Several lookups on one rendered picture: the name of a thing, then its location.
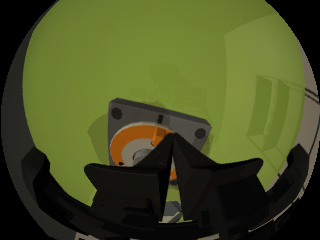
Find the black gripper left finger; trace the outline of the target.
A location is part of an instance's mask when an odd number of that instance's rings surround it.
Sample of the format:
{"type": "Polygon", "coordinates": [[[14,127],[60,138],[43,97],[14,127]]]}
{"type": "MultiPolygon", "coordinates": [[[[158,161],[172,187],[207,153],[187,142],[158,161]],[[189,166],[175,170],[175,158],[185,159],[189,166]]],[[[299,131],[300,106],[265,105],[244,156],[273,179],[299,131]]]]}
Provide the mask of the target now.
{"type": "Polygon", "coordinates": [[[172,148],[172,132],[168,132],[159,145],[141,159],[139,164],[117,167],[92,163],[85,165],[84,172],[96,189],[105,189],[121,195],[148,197],[151,199],[155,215],[161,221],[171,179],[172,148]]]}

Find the orange round plate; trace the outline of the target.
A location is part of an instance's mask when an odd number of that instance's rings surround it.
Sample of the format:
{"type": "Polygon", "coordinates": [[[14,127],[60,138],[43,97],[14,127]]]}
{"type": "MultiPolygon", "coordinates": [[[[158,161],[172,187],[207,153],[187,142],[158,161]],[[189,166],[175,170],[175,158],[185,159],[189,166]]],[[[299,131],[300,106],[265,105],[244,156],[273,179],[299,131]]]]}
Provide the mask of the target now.
{"type": "MultiPolygon", "coordinates": [[[[168,132],[176,132],[167,125],[139,121],[128,124],[115,133],[111,141],[111,157],[117,167],[132,167],[136,151],[139,149],[155,149],[168,132]],[[124,163],[124,164],[123,164],[124,163]]],[[[171,179],[176,179],[175,161],[172,155],[171,179]]]]}

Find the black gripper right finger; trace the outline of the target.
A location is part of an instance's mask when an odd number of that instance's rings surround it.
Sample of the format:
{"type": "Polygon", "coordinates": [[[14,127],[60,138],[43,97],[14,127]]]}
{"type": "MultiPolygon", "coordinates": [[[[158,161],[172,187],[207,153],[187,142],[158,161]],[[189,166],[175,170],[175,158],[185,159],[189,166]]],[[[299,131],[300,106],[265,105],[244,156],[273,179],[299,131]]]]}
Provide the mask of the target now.
{"type": "Polygon", "coordinates": [[[205,197],[217,185],[232,183],[260,171],[264,161],[260,157],[236,163],[219,164],[197,151],[191,143],[177,132],[172,132],[172,155],[175,161],[177,187],[184,220],[193,220],[195,212],[205,197]]]}

